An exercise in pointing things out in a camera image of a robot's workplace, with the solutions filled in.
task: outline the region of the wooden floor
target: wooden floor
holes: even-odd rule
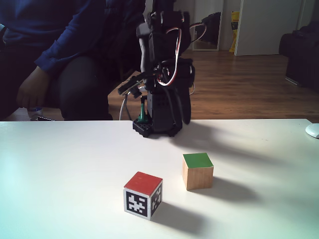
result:
[[[229,52],[188,51],[183,57],[192,58],[196,68],[192,119],[302,118],[319,122],[319,94],[285,80],[287,58],[283,56],[235,57]],[[109,96],[115,120],[122,101],[116,91]],[[140,100],[131,97],[128,105],[136,118]],[[45,109],[45,116],[63,120],[59,110]],[[28,120],[26,110],[19,109],[7,120]]]

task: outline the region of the cube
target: cube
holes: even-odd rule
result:
[[[186,190],[211,188],[214,165],[207,153],[184,154],[182,176]]]
[[[137,172],[124,186],[124,211],[151,220],[162,201],[163,180]]]

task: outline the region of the person's hand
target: person's hand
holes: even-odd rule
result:
[[[21,108],[43,106],[50,76],[37,67],[19,88],[16,102]]]

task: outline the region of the red cube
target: red cube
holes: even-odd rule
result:
[[[137,172],[124,186],[124,211],[151,220],[162,201],[163,180]]]

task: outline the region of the yellow bag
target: yellow bag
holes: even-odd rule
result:
[[[239,11],[233,11],[231,13],[231,27],[233,29],[233,44],[232,44],[229,52],[235,52],[238,22],[239,22],[239,13],[240,13]]]

